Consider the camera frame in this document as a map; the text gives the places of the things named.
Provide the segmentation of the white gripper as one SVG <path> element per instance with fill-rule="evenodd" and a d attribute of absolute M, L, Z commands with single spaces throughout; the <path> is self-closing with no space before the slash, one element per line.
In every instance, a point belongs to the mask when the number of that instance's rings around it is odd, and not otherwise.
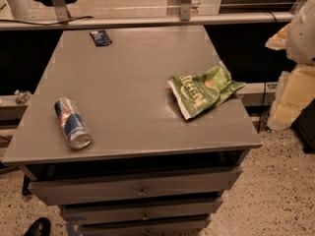
<path fill-rule="evenodd" d="M 277 83 L 267 126 L 279 131 L 290 127 L 315 99 L 315 0 L 307 0 L 265 46 L 286 50 L 287 58 L 298 64 L 292 72 L 283 71 Z"/>

